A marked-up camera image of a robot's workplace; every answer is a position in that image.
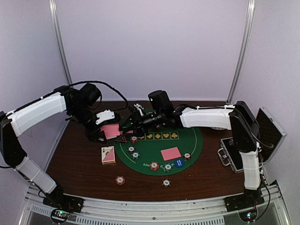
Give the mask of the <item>brown poker chip stack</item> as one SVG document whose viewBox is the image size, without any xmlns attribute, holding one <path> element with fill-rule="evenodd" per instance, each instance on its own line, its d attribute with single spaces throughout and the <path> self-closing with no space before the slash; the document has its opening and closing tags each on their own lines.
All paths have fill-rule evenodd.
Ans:
<svg viewBox="0 0 300 225">
<path fill-rule="evenodd" d="M 171 181 L 169 179 L 162 180 L 162 186 L 163 187 L 169 187 L 171 185 Z"/>
</svg>

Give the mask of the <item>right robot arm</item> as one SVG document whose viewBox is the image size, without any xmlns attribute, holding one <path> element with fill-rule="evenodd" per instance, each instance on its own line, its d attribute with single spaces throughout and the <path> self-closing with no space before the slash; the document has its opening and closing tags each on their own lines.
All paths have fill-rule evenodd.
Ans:
<svg viewBox="0 0 300 225">
<path fill-rule="evenodd" d="M 154 91 L 148 98 L 153 112 L 146 113 L 140 104 L 131 105 L 131 114 L 120 125 L 120 131 L 132 131 L 140 137 L 157 125 L 167 128 L 210 127 L 230 130 L 244 170 L 244 193 L 240 197 L 240 203 L 250 207 L 258 200 L 261 185 L 259 149 L 262 146 L 272 149 L 274 146 L 260 141 L 259 124 L 244 101 L 224 106 L 181 104 L 174 107 L 164 90 Z"/>
</svg>

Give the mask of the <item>red card deck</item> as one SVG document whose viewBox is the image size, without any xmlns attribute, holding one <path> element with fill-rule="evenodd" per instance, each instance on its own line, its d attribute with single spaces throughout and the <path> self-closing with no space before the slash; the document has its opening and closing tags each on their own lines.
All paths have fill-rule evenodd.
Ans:
<svg viewBox="0 0 300 225">
<path fill-rule="evenodd" d="M 112 139 L 121 135 L 121 132 L 119 131 L 119 124 L 110 124 L 102 126 L 101 131 L 104 131 L 104 134 L 107 139 Z"/>
</svg>

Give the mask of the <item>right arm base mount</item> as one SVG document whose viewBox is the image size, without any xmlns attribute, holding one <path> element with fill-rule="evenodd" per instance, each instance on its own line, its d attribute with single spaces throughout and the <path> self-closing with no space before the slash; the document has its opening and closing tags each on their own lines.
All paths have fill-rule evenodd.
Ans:
<svg viewBox="0 0 300 225">
<path fill-rule="evenodd" d="M 224 199 L 227 212 L 253 208 L 265 202 L 262 196 L 254 197 L 246 194 L 226 197 Z"/>
</svg>

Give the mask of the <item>orange poker chip stack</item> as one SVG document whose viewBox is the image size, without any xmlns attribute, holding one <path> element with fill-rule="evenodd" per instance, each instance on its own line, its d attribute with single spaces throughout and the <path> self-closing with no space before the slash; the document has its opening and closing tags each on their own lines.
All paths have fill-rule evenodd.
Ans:
<svg viewBox="0 0 300 225">
<path fill-rule="evenodd" d="M 123 176 L 117 176 L 115 181 L 118 185 L 123 185 L 125 183 L 125 178 Z"/>
</svg>

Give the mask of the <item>green chip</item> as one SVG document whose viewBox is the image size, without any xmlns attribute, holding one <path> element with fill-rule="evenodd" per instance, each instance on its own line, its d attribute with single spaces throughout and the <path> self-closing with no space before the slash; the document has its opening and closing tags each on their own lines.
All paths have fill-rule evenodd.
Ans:
<svg viewBox="0 0 300 225">
<path fill-rule="evenodd" d="M 132 159 L 138 159 L 140 157 L 140 153 L 139 152 L 133 152 L 131 156 L 132 156 Z"/>
<path fill-rule="evenodd" d="M 163 171 L 165 173 L 168 173 L 168 172 L 172 171 L 172 169 L 173 169 L 173 165 L 170 164 L 170 163 L 166 163 L 166 164 L 163 165 Z"/>
</svg>

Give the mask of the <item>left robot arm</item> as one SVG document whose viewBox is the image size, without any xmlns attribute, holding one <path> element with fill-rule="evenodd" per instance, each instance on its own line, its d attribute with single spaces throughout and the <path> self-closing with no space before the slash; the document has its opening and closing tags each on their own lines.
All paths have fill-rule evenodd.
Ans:
<svg viewBox="0 0 300 225">
<path fill-rule="evenodd" d="M 80 90 L 61 86 L 10 113 L 0 116 L 0 151 L 6 164 L 34 183 L 57 208 L 67 204 L 63 188 L 40 168 L 23 150 L 18 137 L 39 122 L 58 113 L 74 116 L 85 127 L 85 134 L 91 142 L 106 142 L 103 122 L 114 119 L 114 112 L 105 110 L 93 113 L 90 107 L 101 96 L 100 90 L 91 83 Z"/>
</svg>

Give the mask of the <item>black red triangular dealer button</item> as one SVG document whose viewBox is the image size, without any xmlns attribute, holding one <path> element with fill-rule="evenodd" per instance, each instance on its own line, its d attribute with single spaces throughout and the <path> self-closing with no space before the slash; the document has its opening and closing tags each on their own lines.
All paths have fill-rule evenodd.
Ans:
<svg viewBox="0 0 300 225">
<path fill-rule="evenodd" d="M 127 143 L 127 138 L 125 135 L 120 135 L 115 140 L 117 143 Z"/>
</svg>

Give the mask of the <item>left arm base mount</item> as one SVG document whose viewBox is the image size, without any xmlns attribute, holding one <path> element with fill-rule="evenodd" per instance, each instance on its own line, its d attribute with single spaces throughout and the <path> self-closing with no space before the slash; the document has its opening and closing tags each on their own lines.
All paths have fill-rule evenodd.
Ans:
<svg viewBox="0 0 300 225">
<path fill-rule="evenodd" d="M 60 196 L 46 195 L 43 199 L 43 204 L 71 213 L 80 213 L 83 208 L 84 199 L 65 194 Z"/>
</svg>

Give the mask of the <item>blue small blind button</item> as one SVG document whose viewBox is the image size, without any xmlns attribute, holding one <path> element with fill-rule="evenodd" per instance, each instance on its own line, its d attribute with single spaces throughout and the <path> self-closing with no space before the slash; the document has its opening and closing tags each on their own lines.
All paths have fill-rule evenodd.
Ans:
<svg viewBox="0 0 300 225">
<path fill-rule="evenodd" d="M 175 159 L 174 166 L 176 168 L 183 168 L 184 165 L 185 165 L 185 161 L 183 159 L 181 159 L 181 158 Z"/>
</svg>

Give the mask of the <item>red chips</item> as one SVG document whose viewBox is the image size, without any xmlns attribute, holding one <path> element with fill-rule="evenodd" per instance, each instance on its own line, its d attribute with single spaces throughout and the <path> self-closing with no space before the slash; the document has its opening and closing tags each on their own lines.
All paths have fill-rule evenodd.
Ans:
<svg viewBox="0 0 300 225">
<path fill-rule="evenodd" d="M 137 143 L 138 142 L 138 137 L 131 136 L 130 141 L 131 141 L 131 143 Z"/>
<path fill-rule="evenodd" d="M 159 163 L 158 162 L 151 162 L 150 169 L 152 171 L 157 171 L 159 169 Z"/>
</svg>

